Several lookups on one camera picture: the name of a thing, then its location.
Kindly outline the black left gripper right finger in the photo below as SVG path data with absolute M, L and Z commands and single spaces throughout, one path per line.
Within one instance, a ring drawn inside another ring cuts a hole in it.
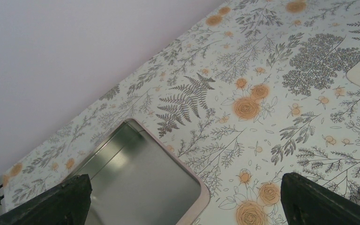
M 281 204 L 290 225 L 360 225 L 360 206 L 304 176 L 285 173 Z

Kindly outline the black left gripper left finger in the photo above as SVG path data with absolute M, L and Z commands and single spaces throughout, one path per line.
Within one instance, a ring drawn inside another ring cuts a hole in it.
M 73 176 L 0 215 L 0 225 L 83 225 L 91 192 L 89 175 Z

